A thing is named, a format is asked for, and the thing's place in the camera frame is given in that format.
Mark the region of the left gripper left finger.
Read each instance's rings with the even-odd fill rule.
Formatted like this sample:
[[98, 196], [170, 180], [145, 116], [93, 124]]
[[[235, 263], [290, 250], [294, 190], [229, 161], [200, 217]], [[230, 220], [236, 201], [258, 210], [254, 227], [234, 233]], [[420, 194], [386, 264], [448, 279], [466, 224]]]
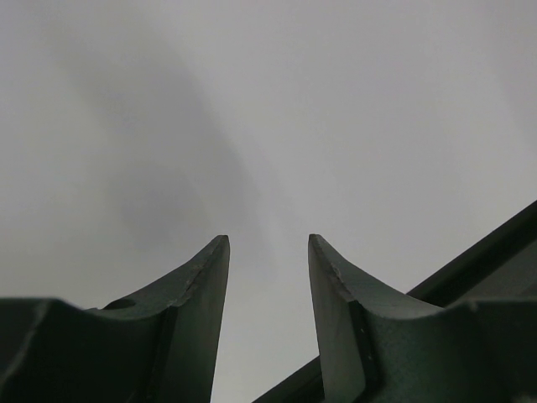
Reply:
[[56, 298], [1, 301], [4, 402], [207, 402], [230, 243], [102, 309]]

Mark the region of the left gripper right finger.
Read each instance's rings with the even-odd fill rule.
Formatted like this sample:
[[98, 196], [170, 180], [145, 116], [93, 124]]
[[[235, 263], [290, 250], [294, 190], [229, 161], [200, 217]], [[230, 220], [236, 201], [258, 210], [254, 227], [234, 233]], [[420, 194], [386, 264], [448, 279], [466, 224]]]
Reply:
[[374, 278], [319, 235], [308, 246], [326, 401], [535, 401], [535, 298], [442, 308]]

